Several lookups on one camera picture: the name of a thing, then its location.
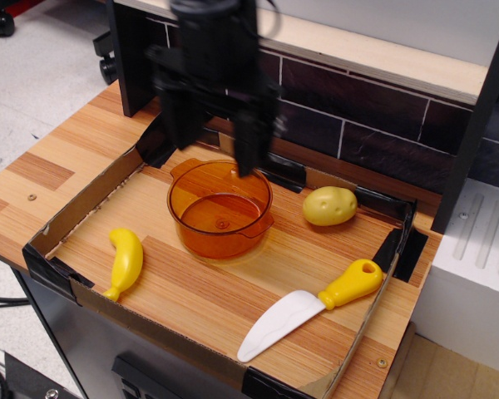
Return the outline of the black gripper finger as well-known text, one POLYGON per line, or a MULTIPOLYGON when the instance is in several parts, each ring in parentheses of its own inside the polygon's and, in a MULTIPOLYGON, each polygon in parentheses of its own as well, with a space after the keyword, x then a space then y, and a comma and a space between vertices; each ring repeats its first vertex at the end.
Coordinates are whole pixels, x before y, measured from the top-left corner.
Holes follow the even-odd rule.
POLYGON ((266 158, 274 134, 274 117, 262 108, 237 111, 233 119, 235 159, 240 177, 248 176, 266 158))
POLYGON ((162 123, 170 141, 180 150, 193 145, 203 135, 210 119, 198 91, 178 86, 161 86, 162 123))

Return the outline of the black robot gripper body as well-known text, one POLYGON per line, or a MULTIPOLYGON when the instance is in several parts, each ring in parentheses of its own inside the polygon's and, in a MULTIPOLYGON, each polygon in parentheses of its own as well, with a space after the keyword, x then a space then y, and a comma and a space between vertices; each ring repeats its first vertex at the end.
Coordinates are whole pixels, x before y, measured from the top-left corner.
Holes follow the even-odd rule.
POLYGON ((259 66, 257 10, 254 1, 172 1, 179 45, 151 45, 146 57, 153 86, 198 91, 209 118, 234 119, 237 111, 262 108, 278 114, 279 85, 259 66))

